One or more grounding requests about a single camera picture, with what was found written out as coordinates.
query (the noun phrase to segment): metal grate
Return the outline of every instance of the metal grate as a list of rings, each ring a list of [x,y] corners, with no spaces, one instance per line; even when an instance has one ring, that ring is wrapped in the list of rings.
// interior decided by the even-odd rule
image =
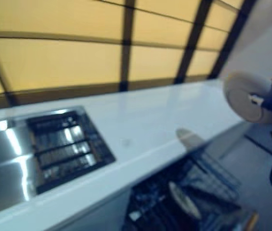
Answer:
[[[234,204],[240,182],[214,158],[205,147],[154,174],[135,186],[128,207],[128,220],[138,230],[219,230],[245,220],[250,211]],[[168,183],[175,182],[197,205],[201,221],[180,214],[173,205]]]

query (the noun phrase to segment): floor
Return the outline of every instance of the floor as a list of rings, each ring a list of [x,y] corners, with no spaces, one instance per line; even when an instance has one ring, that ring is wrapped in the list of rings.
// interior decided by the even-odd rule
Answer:
[[[233,139],[231,149],[218,158],[242,183],[239,203],[258,211],[258,229],[272,231],[272,186],[269,182],[272,155],[242,136]]]

